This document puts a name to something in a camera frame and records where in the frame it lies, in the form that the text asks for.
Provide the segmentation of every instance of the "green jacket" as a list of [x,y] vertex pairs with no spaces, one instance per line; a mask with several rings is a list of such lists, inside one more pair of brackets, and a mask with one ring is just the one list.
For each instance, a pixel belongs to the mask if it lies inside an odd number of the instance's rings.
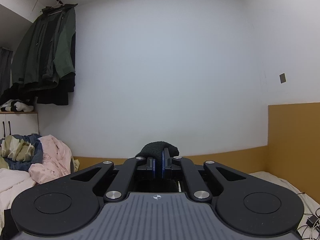
[[51,89],[60,79],[75,75],[70,50],[76,33],[76,5],[64,5],[52,13],[43,9],[20,42],[13,57],[12,83],[25,91]]

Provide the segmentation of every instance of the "cabinet door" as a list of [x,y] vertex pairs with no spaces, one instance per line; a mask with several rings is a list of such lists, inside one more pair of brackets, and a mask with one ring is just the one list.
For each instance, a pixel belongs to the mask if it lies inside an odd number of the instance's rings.
[[5,124],[5,114],[0,114],[0,138],[4,138],[7,135]]
[[6,114],[7,135],[39,133],[37,114]]

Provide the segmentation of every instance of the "curtain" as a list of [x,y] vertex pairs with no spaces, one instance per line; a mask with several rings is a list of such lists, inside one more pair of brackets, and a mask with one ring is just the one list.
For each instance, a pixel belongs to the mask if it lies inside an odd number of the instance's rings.
[[10,87],[12,51],[0,47],[0,95]]

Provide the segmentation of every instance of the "black and white cloth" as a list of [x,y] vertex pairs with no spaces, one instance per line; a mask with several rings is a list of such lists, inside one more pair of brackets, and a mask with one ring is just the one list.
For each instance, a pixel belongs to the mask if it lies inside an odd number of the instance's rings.
[[32,112],[33,106],[28,106],[23,101],[16,99],[10,99],[2,106],[0,106],[0,112]]

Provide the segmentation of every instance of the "pink blanket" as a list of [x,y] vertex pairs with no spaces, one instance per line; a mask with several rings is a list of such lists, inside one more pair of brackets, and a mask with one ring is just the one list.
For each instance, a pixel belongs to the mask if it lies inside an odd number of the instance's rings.
[[70,174],[71,150],[62,141],[47,135],[39,138],[43,148],[42,164],[35,163],[29,174],[39,184]]

